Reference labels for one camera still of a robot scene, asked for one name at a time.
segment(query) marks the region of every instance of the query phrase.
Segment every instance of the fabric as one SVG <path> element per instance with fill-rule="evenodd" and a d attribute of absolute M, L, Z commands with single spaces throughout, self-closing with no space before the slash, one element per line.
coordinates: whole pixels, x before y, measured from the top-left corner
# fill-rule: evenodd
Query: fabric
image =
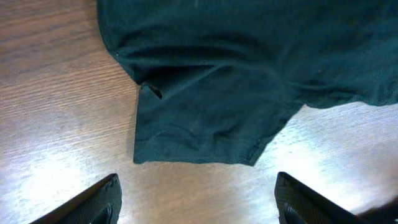
<path fill-rule="evenodd" d="M 98 0 L 142 85 L 134 162 L 253 166 L 304 104 L 398 101 L 396 0 Z"/>

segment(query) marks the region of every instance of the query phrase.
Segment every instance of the wooden floor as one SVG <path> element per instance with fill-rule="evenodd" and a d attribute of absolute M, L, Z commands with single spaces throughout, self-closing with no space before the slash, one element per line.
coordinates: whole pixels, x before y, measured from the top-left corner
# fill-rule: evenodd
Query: wooden floor
<path fill-rule="evenodd" d="M 95 1 L 1 0 L 0 223 L 29 223 L 113 172 L 119 223 L 277 223 L 282 170 L 354 213 L 398 195 L 396 105 L 303 108 L 255 167 L 138 166 L 137 90 L 104 48 Z"/>

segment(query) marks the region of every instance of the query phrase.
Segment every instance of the wooden surface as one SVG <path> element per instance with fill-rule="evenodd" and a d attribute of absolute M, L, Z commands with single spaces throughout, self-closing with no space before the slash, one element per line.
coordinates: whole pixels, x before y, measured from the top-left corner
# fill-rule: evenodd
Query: wooden surface
<path fill-rule="evenodd" d="M 112 172 L 119 223 L 277 223 L 282 170 L 354 213 L 398 195 L 398 106 L 303 108 L 255 167 L 133 164 L 138 87 L 105 51 L 95 4 L 0 1 L 0 223 Z"/>

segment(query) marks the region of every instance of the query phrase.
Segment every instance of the garment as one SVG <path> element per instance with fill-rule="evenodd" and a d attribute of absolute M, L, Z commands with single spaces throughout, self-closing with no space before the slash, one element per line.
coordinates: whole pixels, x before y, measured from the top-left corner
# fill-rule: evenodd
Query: garment
<path fill-rule="evenodd" d="M 142 85 L 134 162 L 253 166 L 307 104 L 398 102 L 398 1 L 98 0 Z"/>

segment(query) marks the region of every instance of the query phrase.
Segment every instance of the wooden table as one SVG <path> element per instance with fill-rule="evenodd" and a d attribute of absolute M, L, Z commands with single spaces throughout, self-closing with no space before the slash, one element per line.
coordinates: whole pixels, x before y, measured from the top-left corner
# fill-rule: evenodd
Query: wooden table
<path fill-rule="evenodd" d="M 255 167 L 138 166 L 138 86 L 105 50 L 95 1 L 2 0 L 0 16 L 0 223 L 29 223 L 112 172 L 119 223 L 277 223 L 281 170 L 354 213 L 398 195 L 398 106 L 303 108 Z"/>

